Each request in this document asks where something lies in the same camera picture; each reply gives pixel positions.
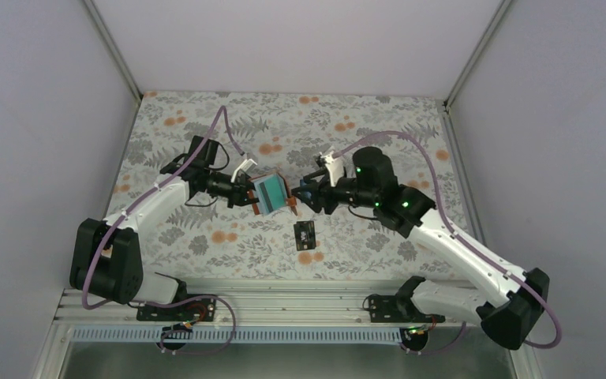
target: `metal bar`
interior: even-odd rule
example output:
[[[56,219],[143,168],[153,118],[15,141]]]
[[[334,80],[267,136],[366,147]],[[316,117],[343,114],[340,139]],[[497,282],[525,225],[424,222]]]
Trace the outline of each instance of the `metal bar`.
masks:
[[[458,146],[456,132],[454,131],[454,125],[451,122],[448,107],[445,107],[444,103],[439,100],[437,101],[437,106],[440,120],[443,123],[445,138],[447,139],[447,147],[451,153],[451,163],[457,178],[459,192],[461,194],[461,203],[463,205],[463,210],[466,212],[466,219],[468,220],[468,226],[470,228],[468,232],[477,241],[485,243],[484,231],[482,230],[480,218],[477,215],[477,206],[475,205],[473,192],[470,189],[466,165],[463,163],[462,154]]]
[[[147,325],[81,325],[75,328],[73,342],[159,342],[162,328]],[[179,333],[165,342],[223,343],[230,327],[195,325],[191,333]],[[231,343],[369,343],[397,345],[398,328],[358,327],[245,327],[236,328]]]
[[[87,10],[89,17],[92,19],[92,23],[94,24],[96,31],[99,33],[101,40],[106,45],[110,56],[117,65],[124,82],[129,87],[134,99],[136,99],[136,101],[140,104],[140,89],[136,84],[136,80],[133,79],[133,75],[131,74],[131,71],[129,71],[129,67],[126,65],[122,54],[119,52],[117,44],[110,35],[108,27],[103,21],[99,9],[96,7],[93,0],[82,0],[82,3],[84,4],[84,8]]]
[[[129,133],[124,140],[124,148],[122,148],[122,156],[119,159],[119,165],[117,166],[117,170],[115,171],[115,175],[113,178],[113,185],[110,190],[110,196],[108,196],[106,200],[105,206],[103,206],[103,216],[107,216],[108,211],[110,210],[110,200],[112,199],[112,189],[117,185],[117,181],[119,180],[119,173],[122,170],[122,162],[124,162],[124,158],[126,157],[126,150],[129,148],[129,141],[131,141],[131,134],[133,133],[133,128],[136,126],[136,117],[138,116],[138,111],[140,110],[140,99],[135,103],[133,108],[133,116],[131,118],[131,127],[129,128]]]
[[[373,293],[394,294],[402,281],[396,280],[188,280],[192,293],[217,294],[226,299],[238,316],[240,326],[334,326],[375,327],[363,310],[364,299]],[[467,281],[444,282],[471,287]],[[90,297],[89,302],[98,300]],[[55,324],[84,325],[169,325],[170,322],[136,320],[137,310],[116,303],[85,310],[80,292],[66,290],[54,316]],[[217,305],[214,326],[230,326],[231,315]],[[420,324],[383,324],[410,327]],[[449,320],[441,326],[458,326]]]
[[[517,379],[542,379],[540,365],[532,347],[522,345],[519,350],[511,351],[510,356]]]
[[[445,105],[447,105],[448,107],[451,107],[451,104],[453,104],[456,100],[458,93],[461,91],[461,88],[463,88],[463,85],[468,80],[468,76],[470,75],[470,73],[473,72],[477,61],[480,60],[480,57],[486,50],[492,37],[496,34],[496,30],[498,30],[498,27],[500,26],[501,22],[503,22],[503,20],[505,19],[507,11],[510,9],[512,3],[513,0],[502,0],[502,2],[498,5],[498,8],[496,9],[496,12],[492,17],[492,20],[489,22],[489,25],[484,30],[482,38],[480,38],[480,42],[478,42],[477,46],[475,46],[475,50],[473,50],[473,53],[470,55],[470,59],[468,59],[468,62],[463,67],[463,70],[461,71],[461,74],[458,76],[456,82],[454,83],[454,87],[452,87],[451,92],[447,97],[447,100],[445,100]]]
[[[72,325],[52,324],[32,377],[35,379],[59,378],[72,336]]]

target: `floral pattern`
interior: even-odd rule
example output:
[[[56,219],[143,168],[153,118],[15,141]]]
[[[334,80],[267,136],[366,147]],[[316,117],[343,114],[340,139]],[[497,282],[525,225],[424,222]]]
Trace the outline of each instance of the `floral pattern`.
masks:
[[[159,169],[189,148],[191,138],[207,131],[219,106],[240,146],[259,165],[250,174],[279,170],[296,186],[317,169],[314,155],[330,147],[344,148],[380,130],[401,130],[415,136],[434,162],[445,199],[457,225],[466,220],[457,183],[442,136],[433,99],[393,96],[286,95],[229,92],[147,92],[137,115],[119,179],[110,202],[117,212],[148,190]],[[240,162],[226,131],[212,138],[228,151],[231,172]],[[426,162],[404,140],[372,142],[391,157],[399,181],[433,196]],[[220,152],[216,166],[226,157]],[[350,158],[346,159],[349,167]],[[211,198],[197,194],[191,204]],[[352,216],[339,207],[332,216],[315,214],[303,204],[299,216],[288,208],[255,216],[250,207],[226,207],[220,199],[208,207],[175,209],[148,235],[140,235],[143,262],[157,272],[177,277],[260,279],[460,279],[451,266],[424,246],[404,241],[380,223]],[[370,216],[368,209],[357,212]],[[313,220],[317,247],[296,251],[294,224]]]

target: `metal frame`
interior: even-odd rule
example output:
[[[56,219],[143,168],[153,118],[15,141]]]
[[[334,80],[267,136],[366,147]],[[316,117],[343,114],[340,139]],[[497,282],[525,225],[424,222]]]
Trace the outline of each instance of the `metal frame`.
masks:
[[[72,335],[72,325],[56,325],[53,323],[50,326],[50,331],[48,331],[43,344],[43,350],[33,372],[33,378],[56,379],[59,377]]]
[[[110,56],[115,62],[115,65],[117,65],[118,71],[120,75],[122,75],[122,79],[124,79],[126,86],[129,87],[131,94],[140,105],[140,98],[142,92],[138,88],[136,80],[133,78],[131,71],[129,71],[129,67],[126,65],[126,61],[122,57],[122,53],[119,52],[117,44],[113,40],[113,37],[110,35],[106,23],[103,22],[101,13],[96,7],[96,4],[94,4],[94,0],[81,0],[81,2],[84,5],[84,8],[87,11],[89,18],[92,19],[92,23],[94,24],[94,28],[96,29],[96,31],[99,33],[100,39],[106,46],[106,49],[110,53]]]
[[[140,106],[141,92],[124,58],[113,41],[93,0],[82,0],[89,17],[95,25],[100,38],[105,43],[112,59],[137,106],[133,121]],[[466,174],[458,140],[452,125],[450,107],[460,93],[463,85],[472,73],[478,60],[484,53],[489,41],[507,15],[512,0],[502,0],[492,21],[475,47],[469,61],[459,75],[450,95],[445,101],[438,101],[437,107],[444,127],[445,138],[450,149],[452,165],[458,179],[462,204],[469,221],[469,232],[478,241],[484,243],[484,232],[474,203],[472,191]],[[368,314],[361,308],[363,299],[371,293],[392,295],[401,281],[319,281],[319,280],[199,280],[186,278],[189,288],[199,293],[222,295],[236,310],[240,317],[240,326],[244,330],[270,330],[269,328],[295,328],[298,330],[394,330],[398,326],[412,325],[375,325],[370,324]],[[471,287],[469,282],[445,283],[457,287]],[[120,305],[106,305],[98,310],[84,310],[80,304],[80,292],[65,290],[59,303],[54,321],[48,332],[43,350],[39,355],[34,378],[56,378],[62,374],[69,343],[76,328],[152,328],[170,323],[140,322],[136,320],[136,310]],[[224,329],[230,326],[230,315],[222,306],[216,310],[214,323],[200,323],[198,328]],[[439,325],[441,328],[457,328],[458,322],[449,320]],[[518,378],[541,378],[536,355],[531,347],[524,345],[518,351],[511,352],[514,370]]]
[[[461,195],[461,204],[463,205],[463,210],[466,213],[466,219],[469,227],[468,232],[477,241],[484,244],[484,231],[482,230],[480,219],[477,215],[477,207],[475,206],[473,193],[470,190],[466,165],[463,163],[461,151],[458,146],[458,140],[454,131],[454,125],[451,122],[449,108],[445,106],[444,101],[442,100],[436,101],[436,105],[438,107],[438,113],[440,114],[440,121],[443,124],[445,139],[447,140],[447,148],[449,149],[451,155],[451,165],[454,169],[454,176],[457,178],[459,194]]]
[[[484,34],[482,35],[482,38],[480,38],[480,42],[478,42],[477,46],[475,46],[475,50],[473,50],[473,53],[470,55],[470,59],[468,59],[468,62],[463,67],[461,74],[459,74],[458,78],[456,79],[456,82],[454,83],[454,86],[450,91],[449,96],[445,100],[445,106],[451,107],[451,105],[454,104],[454,101],[460,93],[461,88],[463,88],[463,85],[468,80],[470,73],[473,72],[473,69],[475,68],[477,62],[480,60],[480,57],[486,50],[489,42],[496,34],[498,27],[505,19],[505,16],[510,10],[510,6],[512,5],[512,3],[513,0],[502,0],[501,3],[498,5],[498,8],[496,8],[496,12],[493,14],[491,21],[489,21],[489,25],[487,25],[487,28],[484,30]]]

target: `black card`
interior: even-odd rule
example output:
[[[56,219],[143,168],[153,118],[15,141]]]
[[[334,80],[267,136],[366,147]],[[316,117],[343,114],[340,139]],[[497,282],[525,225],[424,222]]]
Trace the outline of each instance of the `black card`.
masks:
[[[294,224],[294,237],[296,238],[296,250],[313,250],[317,247],[315,240],[315,222],[298,221]]]

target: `white wall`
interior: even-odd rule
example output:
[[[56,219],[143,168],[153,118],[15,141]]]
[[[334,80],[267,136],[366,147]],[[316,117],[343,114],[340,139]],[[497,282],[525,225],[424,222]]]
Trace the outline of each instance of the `white wall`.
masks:
[[[606,2],[516,2],[452,111],[488,244],[552,279],[546,377],[606,377]]]
[[[79,1],[0,1],[0,377],[30,377],[133,112]]]
[[[95,0],[141,89],[449,94],[500,0]]]

